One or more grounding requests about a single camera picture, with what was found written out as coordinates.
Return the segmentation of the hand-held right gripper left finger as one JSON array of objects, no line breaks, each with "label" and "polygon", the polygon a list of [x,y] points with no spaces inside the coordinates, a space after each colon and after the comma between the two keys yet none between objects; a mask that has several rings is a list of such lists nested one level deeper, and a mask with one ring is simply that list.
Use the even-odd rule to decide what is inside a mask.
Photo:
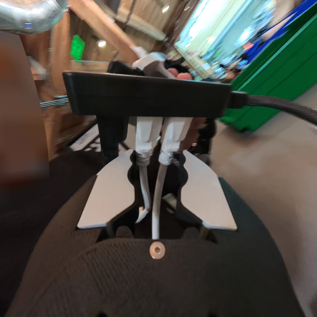
[{"label": "hand-held right gripper left finger", "polygon": [[135,189],[128,178],[132,154],[132,149],[125,151],[99,171],[77,228],[104,227],[132,206]]}]

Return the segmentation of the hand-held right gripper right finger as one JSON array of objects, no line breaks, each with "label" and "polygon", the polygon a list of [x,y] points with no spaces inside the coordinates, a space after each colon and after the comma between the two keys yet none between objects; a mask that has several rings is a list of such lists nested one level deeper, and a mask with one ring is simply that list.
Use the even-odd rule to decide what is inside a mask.
[{"label": "hand-held right gripper right finger", "polygon": [[187,150],[183,155],[188,180],[181,188],[182,205],[206,228],[236,231],[237,224],[216,173]]}]

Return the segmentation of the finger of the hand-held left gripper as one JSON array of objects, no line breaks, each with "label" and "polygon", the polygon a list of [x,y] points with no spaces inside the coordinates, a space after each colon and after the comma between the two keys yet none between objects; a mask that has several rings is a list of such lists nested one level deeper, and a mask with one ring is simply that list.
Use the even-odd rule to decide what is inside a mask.
[{"label": "finger of the hand-held left gripper", "polygon": [[166,55],[164,53],[149,53],[135,61],[132,69],[140,70],[147,77],[176,79],[164,66]]}]

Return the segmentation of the black socket block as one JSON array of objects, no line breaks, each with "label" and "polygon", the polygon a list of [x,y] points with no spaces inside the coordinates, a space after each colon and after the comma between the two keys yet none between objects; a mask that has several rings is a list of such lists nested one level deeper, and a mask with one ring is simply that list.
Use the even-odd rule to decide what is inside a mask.
[{"label": "black socket block", "polygon": [[222,116],[231,86],[110,73],[64,72],[72,111],[105,117]]}]

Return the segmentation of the green plastic bin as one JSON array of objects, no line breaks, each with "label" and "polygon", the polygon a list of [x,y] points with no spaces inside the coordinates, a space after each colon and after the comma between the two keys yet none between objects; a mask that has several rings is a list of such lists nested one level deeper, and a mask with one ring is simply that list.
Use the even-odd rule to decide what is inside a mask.
[{"label": "green plastic bin", "polygon": [[316,3],[286,26],[234,81],[236,91],[293,101],[317,81]]}]

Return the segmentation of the person's left hand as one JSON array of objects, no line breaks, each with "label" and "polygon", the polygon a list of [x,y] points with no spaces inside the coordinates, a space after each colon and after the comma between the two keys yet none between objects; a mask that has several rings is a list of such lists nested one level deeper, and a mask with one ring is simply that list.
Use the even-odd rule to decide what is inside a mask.
[{"label": "person's left hand", "polygon": [[[190,73],[180,73],[176,68],[169,68],[170,72],[175,78],[179,80],[192,80]],[[192,145],[196,145],[199,137],[199,129],[205,123],[206,118],[193,118],[188,129],[186,137],[180,142],[179,151],[190,150]]]}]

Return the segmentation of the green exit sign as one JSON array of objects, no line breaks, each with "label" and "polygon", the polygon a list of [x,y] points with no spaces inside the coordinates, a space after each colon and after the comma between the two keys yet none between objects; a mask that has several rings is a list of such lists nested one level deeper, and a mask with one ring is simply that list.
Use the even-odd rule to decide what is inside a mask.
[{"label": "green exit sign", "polygon": [[70,47],[70,55],[74,60],[81,60],[84,54],[86,43],[80,38],[79,35],[74,35],[71,47]]}]

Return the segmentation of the black framed printed sign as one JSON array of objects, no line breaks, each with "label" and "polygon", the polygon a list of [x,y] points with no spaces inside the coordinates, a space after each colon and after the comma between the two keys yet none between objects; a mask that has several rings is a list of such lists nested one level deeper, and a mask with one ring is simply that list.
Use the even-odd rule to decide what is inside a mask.
[{"label": "black framed printed sign", "polygon": [[75,151],[101,152],[101,140],[97,123],[89,127],[82,135],[71,141],[67,147]]}]

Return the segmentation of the person's torso in black sweater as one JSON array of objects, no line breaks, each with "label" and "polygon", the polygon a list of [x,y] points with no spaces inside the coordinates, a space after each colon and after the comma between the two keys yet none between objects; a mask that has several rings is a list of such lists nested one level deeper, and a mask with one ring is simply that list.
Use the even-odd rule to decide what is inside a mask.
[{"label": "person's torso in black sweater", "polygon": [[49,174],[1,193],[0,314],[19,287],[42,232],[67,200],[103,167],[101,152],[75,151],[49,162]]}]

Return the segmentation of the silver ventilation duct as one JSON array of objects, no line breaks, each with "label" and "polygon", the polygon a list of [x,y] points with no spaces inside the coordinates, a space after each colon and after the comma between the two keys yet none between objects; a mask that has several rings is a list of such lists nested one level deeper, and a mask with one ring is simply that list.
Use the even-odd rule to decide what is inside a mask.
[{"label": "silver ventilation duct", "polygon": [[0,30],[33,35],[53,28],[68,9],[67,0],[1,0]]}]

